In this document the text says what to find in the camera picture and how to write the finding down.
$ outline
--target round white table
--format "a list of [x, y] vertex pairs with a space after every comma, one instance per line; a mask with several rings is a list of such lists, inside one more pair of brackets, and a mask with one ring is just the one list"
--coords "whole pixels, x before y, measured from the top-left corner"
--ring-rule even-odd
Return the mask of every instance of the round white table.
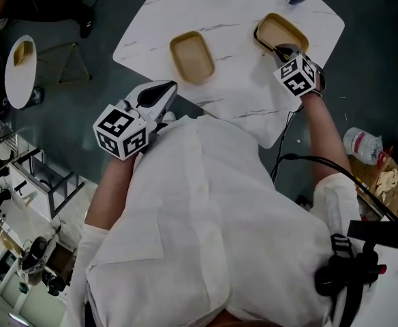
[[[33, 52], [22, 64], [14, 66], [14, 51], [23, 41], [33, 44]], [[5, 66], [5, 91], [10, 104], [16, 109], [23, 109], [33, 96], [35, 73], [37, 70], [37, 49], [33, 38], [24, 35], [14, 43]]]

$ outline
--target black and white marker cube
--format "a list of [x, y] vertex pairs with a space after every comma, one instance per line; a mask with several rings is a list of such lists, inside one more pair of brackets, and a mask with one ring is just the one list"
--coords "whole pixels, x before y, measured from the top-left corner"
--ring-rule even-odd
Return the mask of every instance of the black and white marker cube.
[[135, 110], [126, 112], [111, 104], [93, 125], [97, 143], [125, 160], [148, 144], [147, 122]]
[[316, 71], [301, 54], [273, 74], [291, 94], [297, 97], [316, 88]]

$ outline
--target cardboard box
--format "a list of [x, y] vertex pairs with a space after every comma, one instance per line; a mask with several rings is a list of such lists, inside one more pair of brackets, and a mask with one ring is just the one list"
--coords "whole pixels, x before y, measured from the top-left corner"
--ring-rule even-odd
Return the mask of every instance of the cardboard box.
[[[379, 176], [381, 175], [381, 172], [388, 172], [393, 169], [397, 169], [397, 175], [398, 175], [398, 165], [391, 157], [387, 157], [385, 161], [382, 163], [382, 165], [379, 167], [377, 165], [374, 166], [366, 165], [365, 163], [362, 163], [353, 156], [349, 158], [349, 161], [350, 161], [350, 167], [352, 169], [352, 174], [356, 178], [359, 178], [362, 181], [362, 183], [367, 186], [367, 188], [373, 195], [375, 195], [376, 183], [378, 181]], [[359, 190], [359, 188], [357, 189], [357, 192], [362, 199], [364, 199], [368, 204], [373, 206], [373, 202], [371, 201], [371, 199], [367, 195], [365, 195], [361, 190]], [[387, 206], [391, 212], [393, 212], [396, 216], [398, 216], [398, 181], [396, 187], [385, 193], [381, 193], [378, 196], [378, 199], [385, 206]]]

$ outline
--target white device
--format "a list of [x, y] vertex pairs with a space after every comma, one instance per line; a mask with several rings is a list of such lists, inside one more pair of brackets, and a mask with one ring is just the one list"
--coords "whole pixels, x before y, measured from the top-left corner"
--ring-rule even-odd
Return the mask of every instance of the white device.
[[316, 69], [308, 63], [303, 54], [285, 63], [273, 75], [296, 97], [316, 88]]
[[178, 93], [175, 81], [159, 80], [138, 85], [116, 106], [111, 104], [93, 124], [97, 143], [120, 160], [149, 145], [168, 107]]

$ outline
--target water bottle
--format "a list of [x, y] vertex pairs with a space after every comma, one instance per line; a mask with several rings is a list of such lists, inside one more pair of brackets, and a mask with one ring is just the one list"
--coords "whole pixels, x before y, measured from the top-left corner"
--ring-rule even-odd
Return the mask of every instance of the water bottle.
[[356, 127], [347, 130], [343, 137], [343, 143], [348, 155], [355, 156], [367, 165], [376, 165], [382, 152], [380, 137], [372, 136]]

